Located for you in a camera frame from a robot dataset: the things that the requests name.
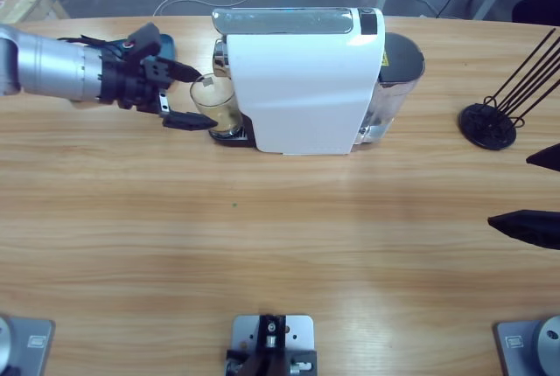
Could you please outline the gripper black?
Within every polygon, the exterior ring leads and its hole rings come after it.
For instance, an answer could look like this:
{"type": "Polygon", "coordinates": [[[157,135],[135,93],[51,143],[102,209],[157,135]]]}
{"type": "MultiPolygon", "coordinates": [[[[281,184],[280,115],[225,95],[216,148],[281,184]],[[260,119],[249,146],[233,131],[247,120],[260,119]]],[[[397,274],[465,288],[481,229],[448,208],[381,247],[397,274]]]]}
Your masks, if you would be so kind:
{"type": "Polygon", "coordinates": [[[108,43],[101,47],[101,90],[98,102],[121,109],[162,116],[169,129],[208,130],[218,122],[199,113],[171,111],[166,90],[172,80],[196,82],[202,76],[192,66],[159,58],[160,44],[108,43]]]}

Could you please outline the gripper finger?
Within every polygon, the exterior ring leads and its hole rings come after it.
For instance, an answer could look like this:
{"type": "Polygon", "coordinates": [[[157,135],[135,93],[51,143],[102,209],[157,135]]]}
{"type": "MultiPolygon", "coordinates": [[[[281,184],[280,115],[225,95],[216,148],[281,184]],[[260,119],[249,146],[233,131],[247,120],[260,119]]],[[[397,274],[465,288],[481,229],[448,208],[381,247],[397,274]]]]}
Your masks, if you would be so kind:
{"type": "Polygon", "coordinates": [[[527,164],[560,171],[560,144],[549,146],[526,158],[527,164]]]}
{"type": "Polygon", "coordinates": [[[489,226],[510,238],[547,249],[559,249],[559,212],[518,210],[489,217],[489,226]]]}

